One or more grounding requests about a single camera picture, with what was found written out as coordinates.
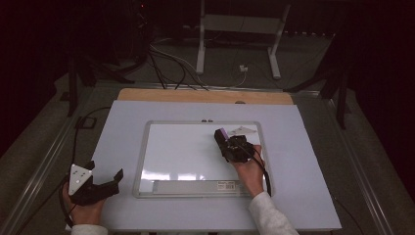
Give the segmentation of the person's right hand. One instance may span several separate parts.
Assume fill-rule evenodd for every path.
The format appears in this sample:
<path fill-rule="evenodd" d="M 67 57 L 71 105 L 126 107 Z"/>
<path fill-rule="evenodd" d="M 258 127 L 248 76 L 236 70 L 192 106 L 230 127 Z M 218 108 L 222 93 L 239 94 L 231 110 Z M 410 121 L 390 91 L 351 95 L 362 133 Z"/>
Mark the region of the person's right hand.
<path fill-rule="evenodd" d="M 263 189 L 263 169 L 264 163 L 260 156 L 261 147 L 254 145 L 254 157 L 246 163 L 232 163 L 239 180 L 252 198 L 264 191 Z"/>

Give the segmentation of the person's left hand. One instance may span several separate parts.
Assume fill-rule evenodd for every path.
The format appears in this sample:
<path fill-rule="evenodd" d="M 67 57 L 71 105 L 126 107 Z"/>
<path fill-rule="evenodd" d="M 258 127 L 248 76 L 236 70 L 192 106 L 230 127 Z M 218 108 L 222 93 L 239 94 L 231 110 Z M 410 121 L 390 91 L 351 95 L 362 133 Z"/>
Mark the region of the person's left hand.
<path fill-rule="evenodd" d="M 63 194 L 63 198 L 69 207 L 69 214 L 74 225 L 101 224 L 101 214 L 104 208 L 105 200 L 101 200 L 93 205 L 77 206 L 70 200 L 67 193 Z"/>

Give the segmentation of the grey metal stand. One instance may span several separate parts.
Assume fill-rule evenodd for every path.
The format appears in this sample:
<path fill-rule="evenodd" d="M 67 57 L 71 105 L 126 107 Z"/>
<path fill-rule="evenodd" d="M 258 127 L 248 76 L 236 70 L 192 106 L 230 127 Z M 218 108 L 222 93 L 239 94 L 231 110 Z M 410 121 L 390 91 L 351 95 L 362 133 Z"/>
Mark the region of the grey metal stand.
<path fill-rule="evenodd" d="M 280 79 L 281 73 L 276 53 L 290 10 L 291 5 L 285 4 L 284 10 L 279 18 L 245 17 L 230 14 L 213 15 L 206 13 L 206 0 L 201 0 L 199 50 L 196 62 L 196 74 L 204 73 L 206 54 L 205 34 L 207 31 L 244 32 L 274 35 L 274 42 L 267 48 L 267 55 L 272 77 Z"/>

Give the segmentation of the black tripod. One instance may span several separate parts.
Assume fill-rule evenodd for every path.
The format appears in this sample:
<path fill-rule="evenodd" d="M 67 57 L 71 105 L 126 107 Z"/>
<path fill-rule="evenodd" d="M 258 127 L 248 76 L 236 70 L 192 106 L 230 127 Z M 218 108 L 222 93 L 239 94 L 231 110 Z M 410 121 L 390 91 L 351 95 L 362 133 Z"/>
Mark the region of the black tripod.
<path fill-rule="evenodd" d="M 299 85 L 284 88 L 283 91 L 288 93 L 298 93 L 314 83 L 325 80 L 325 84 L 319 91 L 319 95 L 322 99 L 332 99 L 335 94 L 338 94 L 336 121 L 342 129 L 345 129 L 346 91 L 349 69 L 350 63 L 333 66 L 326 71 L 314 75 L 312 78 Z"/>
<path fill-rule="evenodd" d="M 115 80 L 119 83 L 132 83 L 132 80 L 126 79 L 119 72 L 110 70 L 104 64 L 82 51 L 69 52 L 69 91 L 65 92 L 62 96 L 64 101 L 69 102 L 69 117 L 73 116 L 79 105 L 79 83 L 81 83 L 84 87 L 94 87 L 97 83 L 97 77 L 94 71 L 101 72 L 107 78 Z"/>

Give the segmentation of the metal floor rail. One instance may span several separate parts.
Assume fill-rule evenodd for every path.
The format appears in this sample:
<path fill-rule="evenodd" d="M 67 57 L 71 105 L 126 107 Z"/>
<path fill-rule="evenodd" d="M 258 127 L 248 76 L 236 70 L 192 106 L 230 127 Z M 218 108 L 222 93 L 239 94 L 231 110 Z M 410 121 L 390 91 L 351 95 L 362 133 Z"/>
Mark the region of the metal floor rail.
<path fill-rule="evenodd" d="M 23 224 L 89 96 L 78 98 L 70 117 L 69 102 L 53 98 L 0 160 L 0 235 Z"/>
<path fill-rule="evenodd" d="M 335 126 L 336 132 L 346 149 L 346 158 L 349 161 L 351 171 L 356 179 L 366 206 L 371 213 L 372 219 L 377 227 L 379 235 L 394 235 L 392 227 L 385 216 L 385 212 L 378 200 L 378 197 L 370 184 L 369 178 L 364 172 L 357 152 L 353 149 L 350 138 L 346 131 L 340 127 L 337 121 L 337 107 L 332 100 L 323 100 L 323 104 L 329 114 L 331 123 Z"/>

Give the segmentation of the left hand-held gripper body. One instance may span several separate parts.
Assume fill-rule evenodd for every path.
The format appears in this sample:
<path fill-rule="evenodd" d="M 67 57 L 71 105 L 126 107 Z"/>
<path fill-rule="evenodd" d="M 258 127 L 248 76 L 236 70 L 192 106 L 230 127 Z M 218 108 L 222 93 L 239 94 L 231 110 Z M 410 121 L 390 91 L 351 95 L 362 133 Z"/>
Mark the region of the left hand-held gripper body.
<path fill-rule="evenodd" d="M 93 183 L 93 169 L 88 170 L 77 164 L 71 165 L 69 197 L 74 204 L 88 206 L 110 197 L 107 190 L 108 183 L 101 185 Z"/>

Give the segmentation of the wooden table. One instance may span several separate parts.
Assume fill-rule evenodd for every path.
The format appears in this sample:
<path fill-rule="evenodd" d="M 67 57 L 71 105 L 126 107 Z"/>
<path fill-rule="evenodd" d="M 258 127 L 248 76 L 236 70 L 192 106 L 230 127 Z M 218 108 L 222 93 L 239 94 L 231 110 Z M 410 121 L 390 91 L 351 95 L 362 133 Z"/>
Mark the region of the wooden table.
<path fill-rule="evenodd" d="M 123 88 L 120 101 L 187 102 L 215 104 L 293 105 L 290 94 L 254 91 L 197 91 Z"/>

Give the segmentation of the silver-framed whiteboard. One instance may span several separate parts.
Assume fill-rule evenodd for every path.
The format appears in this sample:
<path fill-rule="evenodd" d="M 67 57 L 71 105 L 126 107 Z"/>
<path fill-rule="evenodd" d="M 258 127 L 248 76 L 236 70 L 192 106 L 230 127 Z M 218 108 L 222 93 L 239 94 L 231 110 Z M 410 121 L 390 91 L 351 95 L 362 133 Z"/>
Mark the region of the silver-framed whiteboard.
<path fill-rule="evenodd" d="M 245 135 L 263 146 L 256 121 L 155 121 L 146 124 L 133 195 L 144 198 L 247 197 L 248 191 L 223 157 L 216 129 Z"/>

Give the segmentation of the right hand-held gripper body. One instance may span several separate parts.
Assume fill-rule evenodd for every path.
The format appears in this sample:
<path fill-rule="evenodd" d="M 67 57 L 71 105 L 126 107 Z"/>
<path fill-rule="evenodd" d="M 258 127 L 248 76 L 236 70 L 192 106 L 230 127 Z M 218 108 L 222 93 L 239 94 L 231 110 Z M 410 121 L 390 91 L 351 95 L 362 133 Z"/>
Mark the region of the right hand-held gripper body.
<path fill-rule="evenodd" d="M 223 157 L 227 162 L 246 163 L 254 156 L 254 145 L 250 143 L 245 135 L 237 136 L 234 141 L 226 140 L 223 147 Z"/>

